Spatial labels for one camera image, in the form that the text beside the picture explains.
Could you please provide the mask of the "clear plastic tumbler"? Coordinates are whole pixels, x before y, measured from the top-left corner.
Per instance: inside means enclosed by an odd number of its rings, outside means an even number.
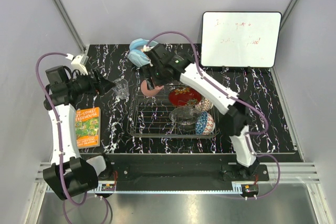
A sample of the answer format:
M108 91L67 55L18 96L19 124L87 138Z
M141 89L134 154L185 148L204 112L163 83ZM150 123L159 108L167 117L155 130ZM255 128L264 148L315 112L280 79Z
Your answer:
M124 78L119 78L113 82L115 86L112 88L119 99L126 99L129 97L129 84Z

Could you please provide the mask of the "pink plastic cup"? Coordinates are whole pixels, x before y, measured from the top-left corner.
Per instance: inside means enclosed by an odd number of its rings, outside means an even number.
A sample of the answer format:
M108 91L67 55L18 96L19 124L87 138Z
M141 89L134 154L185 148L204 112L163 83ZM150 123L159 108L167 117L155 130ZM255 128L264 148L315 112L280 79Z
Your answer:
M163 88L164 88L164 86L155 86L154 89L150 90L148 88L147 82L145 80L142 81L141 86L140 86L140 90L141 90L142 94L146 97L156 96Z

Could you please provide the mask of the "red floral lacquer bowl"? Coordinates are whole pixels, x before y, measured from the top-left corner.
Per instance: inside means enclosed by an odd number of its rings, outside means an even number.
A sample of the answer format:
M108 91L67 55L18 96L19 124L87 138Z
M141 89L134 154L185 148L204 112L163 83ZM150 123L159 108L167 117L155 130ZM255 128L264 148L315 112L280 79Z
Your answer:
M182 86L171 91L168 100L174 106L195 106L202 100L202 95L191 87Z

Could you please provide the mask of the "black wire dish rack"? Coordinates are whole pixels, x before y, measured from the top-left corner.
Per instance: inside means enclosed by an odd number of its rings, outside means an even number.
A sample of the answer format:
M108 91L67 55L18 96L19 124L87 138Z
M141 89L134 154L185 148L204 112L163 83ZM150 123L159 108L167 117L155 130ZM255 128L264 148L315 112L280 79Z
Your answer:
M134 137L212 138L219 112L186 85L166 85L154 97L133 89L128 133Z

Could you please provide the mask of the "clear glass bowl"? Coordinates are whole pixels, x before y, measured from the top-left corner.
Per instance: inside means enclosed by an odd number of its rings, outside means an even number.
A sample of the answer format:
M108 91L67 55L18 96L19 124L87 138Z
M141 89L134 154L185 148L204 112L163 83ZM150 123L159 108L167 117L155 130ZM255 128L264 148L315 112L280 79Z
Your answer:
M192 106L180 106L169 114L169 119L176 124L191 125L200 115L201 112Z

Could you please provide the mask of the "beige patterned bowl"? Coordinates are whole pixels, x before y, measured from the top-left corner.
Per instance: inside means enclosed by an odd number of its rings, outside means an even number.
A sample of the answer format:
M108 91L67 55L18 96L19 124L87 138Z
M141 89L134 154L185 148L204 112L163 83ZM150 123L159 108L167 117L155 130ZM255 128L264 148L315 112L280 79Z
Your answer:
M199 110L200 112L207 112L213 107L211 101L205 97L202 97L199 103L195 105L195 109Z

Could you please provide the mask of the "blue triangle pattern bowl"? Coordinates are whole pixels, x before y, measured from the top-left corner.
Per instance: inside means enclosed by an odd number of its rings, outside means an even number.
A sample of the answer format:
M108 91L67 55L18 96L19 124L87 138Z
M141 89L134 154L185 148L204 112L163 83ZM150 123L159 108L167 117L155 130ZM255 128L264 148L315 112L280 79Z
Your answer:
M208 112L202 112L195 123L196 135L209 135L215 129L215 121Z

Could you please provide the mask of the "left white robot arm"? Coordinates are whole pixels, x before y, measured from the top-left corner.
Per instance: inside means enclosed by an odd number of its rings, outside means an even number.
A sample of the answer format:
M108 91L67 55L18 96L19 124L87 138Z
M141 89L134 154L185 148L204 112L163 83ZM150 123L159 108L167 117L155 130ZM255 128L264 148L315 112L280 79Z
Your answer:
M105 154L89 159L80 156L75 133L77 98L83 94L104 95L115 87L97 71L70 78L70 69L56 66L46 70L44 107L52 123L53 153L51 166L43 170L43 179L61 200L78 196L98 187L100 179L113 175Z

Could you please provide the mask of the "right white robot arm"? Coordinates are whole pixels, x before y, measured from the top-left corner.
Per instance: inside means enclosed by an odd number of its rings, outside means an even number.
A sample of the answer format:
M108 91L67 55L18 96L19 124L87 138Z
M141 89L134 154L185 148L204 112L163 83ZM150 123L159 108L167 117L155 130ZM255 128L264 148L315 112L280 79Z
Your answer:
M146 64L141 67L145 77L145 84L149 90L177 80L209 99L222 115L218 126L229 136L236 153L239 176L250 180L257 174L257 156L251 145L249 131L248 106L249 104L238 97L231 89L222 86L206 72L200 69L195 62L176 60L172 65L154 66Z

